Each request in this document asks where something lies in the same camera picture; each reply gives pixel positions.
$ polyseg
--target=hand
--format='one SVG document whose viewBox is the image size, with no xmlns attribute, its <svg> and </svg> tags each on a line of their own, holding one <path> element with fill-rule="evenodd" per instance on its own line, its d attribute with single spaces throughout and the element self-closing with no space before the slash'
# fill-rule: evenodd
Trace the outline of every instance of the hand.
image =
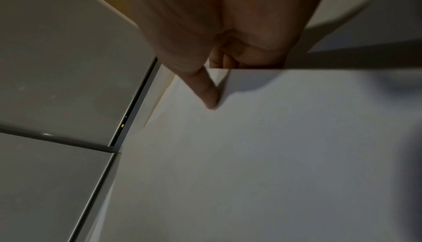
<svg viewBox="0 0 422 242">
<path fill-rule="evenodd" d="M 204 68 L 281 68 L 320 0 L 129 0 L 159 60 L 208 108 L 218 91 Z"/>
</svg>

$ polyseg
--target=white surface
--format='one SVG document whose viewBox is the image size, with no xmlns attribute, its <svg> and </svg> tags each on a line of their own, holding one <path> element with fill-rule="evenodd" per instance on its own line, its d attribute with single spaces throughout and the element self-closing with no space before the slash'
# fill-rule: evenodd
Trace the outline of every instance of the white surface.
<svg viewBox="0 0 422 242">
<path fill-rule="evenodd" d="M 125 142 L 101 241 L 405 241 L 422 96 L 379 76 L 232 71 L 217 111 L 179 84 Z"/>
</svg>

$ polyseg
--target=finger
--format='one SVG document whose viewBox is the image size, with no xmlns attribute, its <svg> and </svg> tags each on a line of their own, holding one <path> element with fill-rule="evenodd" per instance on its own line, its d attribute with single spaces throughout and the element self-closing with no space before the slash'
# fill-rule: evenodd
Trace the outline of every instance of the finger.
<svg viewBox="0 0 422 242">
<path fill-rule="evenodd" d="M 190 75 L 178 74 L 192 91 L 204 102 L 208 109 L 217 107 L 219 93 L 210 75 L 204 67 Z"/>
<path fill-rule="evenodd" d="M 237 69 L 239 67 L 239 62 L 233 59 L 229 55 L 224 55 L 223 57 L 223 68 L 224 69 Z"/>
<path fill-rule="evenodd" d="M 219 48 L 213 48 L 210 53 L 210 68 L 223 68 L 224 52 Z"/>
</svg>

